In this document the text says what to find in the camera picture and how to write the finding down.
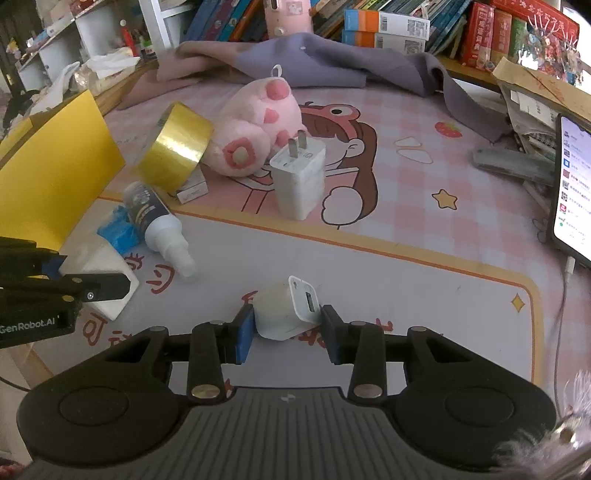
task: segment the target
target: red book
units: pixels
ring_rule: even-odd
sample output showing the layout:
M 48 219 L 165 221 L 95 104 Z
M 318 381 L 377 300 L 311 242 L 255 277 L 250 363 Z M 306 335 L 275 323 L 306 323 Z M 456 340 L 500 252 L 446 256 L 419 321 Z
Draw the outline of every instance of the red book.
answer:
M 262 0 L 252 0 L 250 5 L 248 5 L 248 7 L 246 7 L 246 10 L 245 10 L 242 18 L 236 24 L 236 28 L 234 28 L 232 35 L 230 35 L 230 41 L 240 41 L 240 37 L 242 36 L 244 31 L 246 30 L 246 27 L 248 26 L 248 24 L 251 22 L 252 17 L 261 8 L 262 8 Z
M 503 10 L 495 10 L 495 26 L 492 29 L 491 62 L 497 66 L 509 53 L 513 16 Z
M 491 0 L 491 5 L 538 26 L 561 40 L 573 43 L 579 38 L 579 24 L 542 0 Z
M 495 23 L 495 7 L 474 2 L 468 30 L 462 47 L 462 65 L 483 70 L 491 59 L 492 30 Z

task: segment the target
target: barcode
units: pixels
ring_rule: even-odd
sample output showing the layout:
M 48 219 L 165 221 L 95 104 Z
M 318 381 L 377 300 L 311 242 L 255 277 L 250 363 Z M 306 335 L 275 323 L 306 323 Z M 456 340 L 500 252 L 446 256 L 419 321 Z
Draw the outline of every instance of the barcode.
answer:
M 426 23 L 420 20 L 409 20 L 407 24 L 408 34 L 413 37 L 423 37 L 423 30 L 425 29 Z
M 404 51 L 406 52 L 406 55 L 411 53 L 421 53 L 423 51 L 421 48 L 421 42 L 415 40 L 405 40 Z

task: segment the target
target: small box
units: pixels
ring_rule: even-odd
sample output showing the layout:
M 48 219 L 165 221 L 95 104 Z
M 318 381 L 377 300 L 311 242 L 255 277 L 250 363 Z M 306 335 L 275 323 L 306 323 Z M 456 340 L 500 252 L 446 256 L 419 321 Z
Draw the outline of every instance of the small box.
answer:
M 507 58 L 513 63 L 519 61 L 519 51 L 524 45 L 527 35 L 527 22 L 520 18 L 513 17 L 511 21 L 511 42 L 509 43 L 509 52 Z
M 190 202 L 196 198 L 202 197 L 209 192 L 205 177 L 201 171 L 199 165 L 193 170 L 189 178 L 183 185 L 176 191 L 174 196 L 178 198 L 181 205 Z
M 388 35 L 386 33 L 354 32 L 343 30 L 342 42 L 347 45 L 370 48 L 390 48 L 405 55 L 423 53 L 425 41 L 420 39 Z
M 374 10 L 345 10 L 345 30 L 387 33 L 429 40 L 431 22 L 410 15 L 388 14 Z
M 511 43 L 511 14 L 495 10 L 495 26 L 492 29 L 491 63 L 496 67 L 501 58 L 507 57 Z
M 462 65 L 476 67 L 490 60 L 495 7 L 474 2 L 462 47 Z

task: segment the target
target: smartphone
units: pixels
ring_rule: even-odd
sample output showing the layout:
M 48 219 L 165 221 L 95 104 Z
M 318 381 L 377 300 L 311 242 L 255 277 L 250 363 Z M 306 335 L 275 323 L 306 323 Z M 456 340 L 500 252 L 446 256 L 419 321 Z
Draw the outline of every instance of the smartphone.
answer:
M 564 115 L 556 119 L 556 178 L 548 237 L 591 267 L 591 134 Z

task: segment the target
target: white charger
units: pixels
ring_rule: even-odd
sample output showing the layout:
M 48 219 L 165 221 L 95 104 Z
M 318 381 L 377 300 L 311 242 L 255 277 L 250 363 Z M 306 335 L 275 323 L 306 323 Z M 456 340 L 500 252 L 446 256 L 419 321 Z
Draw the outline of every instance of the white charger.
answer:
M 287 340 L 322 320 L 314 287 L 293 275 L 252 298 L 256 331 L 263 338 Z
M 269 162 L 281 214 L 305 220 L 324 193 L 326 144 L 299 130 Z

